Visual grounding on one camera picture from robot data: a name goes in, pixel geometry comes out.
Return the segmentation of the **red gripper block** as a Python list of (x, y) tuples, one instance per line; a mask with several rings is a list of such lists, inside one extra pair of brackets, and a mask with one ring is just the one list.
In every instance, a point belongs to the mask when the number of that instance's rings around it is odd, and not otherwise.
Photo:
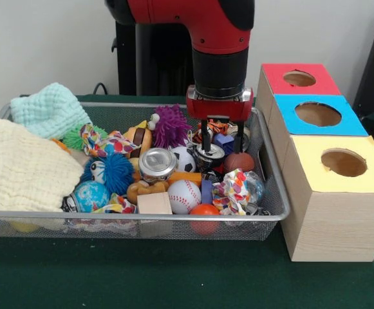
[[(254, 91), (245, 87), (243, 92), (234, 98), (205, 98), (195, 90), (195, 85), (187, 88), (186, 105), (192, 118), (201, 120), (201, 148), (210, 151), (211, 139), (208, 119), (227, 119), (231, 121), (247, 121), (254, 103)], [(244, 122), (238, 122), (234, 137), (234, 152), (243, 151)]]

